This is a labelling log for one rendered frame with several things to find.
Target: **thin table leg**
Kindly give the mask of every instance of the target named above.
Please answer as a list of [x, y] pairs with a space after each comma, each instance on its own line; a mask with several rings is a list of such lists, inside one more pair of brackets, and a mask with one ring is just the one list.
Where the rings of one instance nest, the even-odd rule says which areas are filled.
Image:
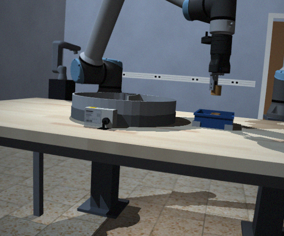
[[92, 162], [91, 196], [78, 211], [116, 219], [129, 200], [118, 198], [120, 166]]
[[34, 215], [44, 214], [44, 154], [33, 152], [33, 207]]
[[241, 221], [243, 236], [284, 236], [284, 190], [259, 187], [253, 222]]

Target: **blue bin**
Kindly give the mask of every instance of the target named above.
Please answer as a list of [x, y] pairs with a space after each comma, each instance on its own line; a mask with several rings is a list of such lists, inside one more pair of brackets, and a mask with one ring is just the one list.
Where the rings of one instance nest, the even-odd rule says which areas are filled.
[[224, 126], [226, 124], [232, 125], [235, 113], [199, 109], [196, 112], [194, 112], [194, 115], [195, 115], [194, 121], [199, 121], [200, 127], [224, 129]]

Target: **sensor device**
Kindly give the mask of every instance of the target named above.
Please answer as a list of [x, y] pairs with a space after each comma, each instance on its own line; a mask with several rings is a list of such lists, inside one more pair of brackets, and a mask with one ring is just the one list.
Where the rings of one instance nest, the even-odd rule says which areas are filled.
[[85, 107], [84, 127], [116, 128], [117, 109]]

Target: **wall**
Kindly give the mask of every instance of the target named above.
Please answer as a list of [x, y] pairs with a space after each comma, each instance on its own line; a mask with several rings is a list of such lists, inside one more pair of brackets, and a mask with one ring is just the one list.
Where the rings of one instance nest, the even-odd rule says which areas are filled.
[[0, 100], [48, 97], [52, 42], [63, 40], [64, 0], [0, 0]]
[[[67, 0], [67, 42], [85, 50], [101, 0]], [[222, 86], [212, 96], [208, 84], [123, 78], [122, 91], [175, 98], [177, 110], [212, 109], [257, 118], [263, 73], [268, 13], [284, 13], [284, 0], [237, 1], [231, 73], [224, 78], [250, 80], [256, 87]], [[209, 24], [187, 21], [181, 8], [165, 0], [126, 0], [104, 57], [123, 62], [123, 71], [209, 77], [210, 46], [200, 43]], [[68, 68], [77, 57], [68, 51]], [[77, 85], [76, 91], [97, 91], [97, 85]]]

